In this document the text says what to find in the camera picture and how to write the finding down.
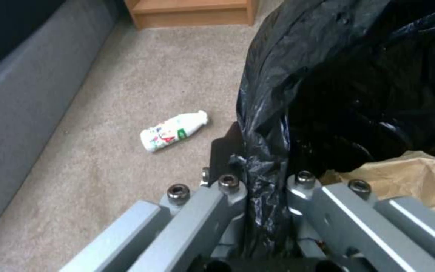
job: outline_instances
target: metal bolt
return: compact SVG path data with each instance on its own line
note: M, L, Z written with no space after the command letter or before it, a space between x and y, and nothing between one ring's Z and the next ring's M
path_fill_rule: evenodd
M199 186L209 187L209 167L202 168L202 179Z
M352 179L349 181L349 188L354 191L358 196L360 196L363 200L367 200L370 193L372 192L372 188L370 184L363 181L362 179Z
M167 189L167 198L172 204L183 205L190 198L189 187L185 184L174 184Z
M307 189L313 188L313 186L315 185L315 180L316 177L311 172L305 170L300 171L295 176L295 184L301 185Z
M239 190L239 180L235 175L225 174L219 177L219 188L224 192L234 193Z

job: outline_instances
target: white plastic bottle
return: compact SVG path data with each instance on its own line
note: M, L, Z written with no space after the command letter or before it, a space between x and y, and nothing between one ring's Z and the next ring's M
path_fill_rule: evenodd
M206 125L207 121L207 113L202 110L179 114L155 127L144 129L140 133L140 140L147 151L154 152L191 136L200 127Z

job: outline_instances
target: beige carpet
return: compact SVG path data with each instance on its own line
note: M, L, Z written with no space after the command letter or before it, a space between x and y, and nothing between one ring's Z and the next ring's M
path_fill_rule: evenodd
M176 182L196 188L211 141L236 120L249 43L280 2L261 0L253 27L136 31L121 20L0 218L0 271L58 270L137 200L157 202ZM144 150L142 129L197 110L209 126Z

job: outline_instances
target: paper bag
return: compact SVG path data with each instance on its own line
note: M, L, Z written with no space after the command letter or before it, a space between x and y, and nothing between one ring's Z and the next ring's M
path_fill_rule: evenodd
M362 179L378 199L412 196L435 211L435 157L422 151L406 151L402 156L369 162L348 173L328 170L320 178L323 185Z

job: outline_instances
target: plastic bag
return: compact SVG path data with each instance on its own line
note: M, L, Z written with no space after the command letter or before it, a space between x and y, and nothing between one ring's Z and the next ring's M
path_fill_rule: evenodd
M435 2L285 0L250 45L236 109L245 255L286 255L289 174L435 156Z

